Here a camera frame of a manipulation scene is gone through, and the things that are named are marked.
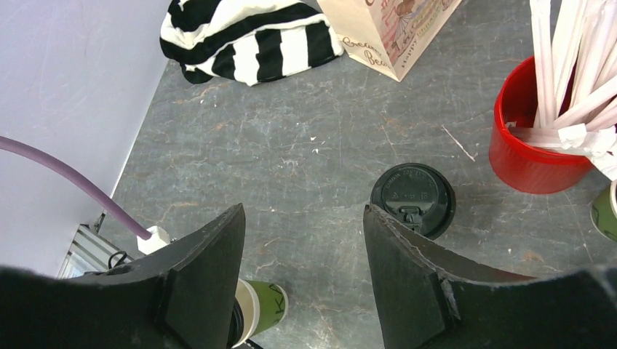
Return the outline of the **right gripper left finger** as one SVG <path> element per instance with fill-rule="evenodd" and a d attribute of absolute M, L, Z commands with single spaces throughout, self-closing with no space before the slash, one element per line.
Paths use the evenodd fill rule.
<path fill-rule="evenodd" d="M 3 348 L 227 348 L 246 218 L 237 204 L 102 273 L 1 269 Z"/>

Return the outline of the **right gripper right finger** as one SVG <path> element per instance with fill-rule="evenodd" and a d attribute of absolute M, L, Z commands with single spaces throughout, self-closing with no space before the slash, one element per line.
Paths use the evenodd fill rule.
<path fill-rule="evenodd" d="M 480 264 L 375 205 L 363 227 L 386 348 L 614 348 L 616 267 L 533 278 Z"/>

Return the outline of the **black cup lid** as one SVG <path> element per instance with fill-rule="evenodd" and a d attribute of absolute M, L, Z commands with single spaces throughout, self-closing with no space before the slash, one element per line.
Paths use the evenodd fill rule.
<path fill-rule="evenodd" d="M 244 331 L 244 316 L 242 307 L 238 300 L 234 301 L 234 306 L 231 313 L 231 321 L 228 330 L 227 349 L 232 349 L 233 346 L 241 341 Z"/>
<path fill-rule="evenodd" d="M 370 203 L 411 231 L 431 240 L 440 237 L 455 217 L 455 191 L 436 169 L 420 163 L 399 164 L 375 182 Z"/>

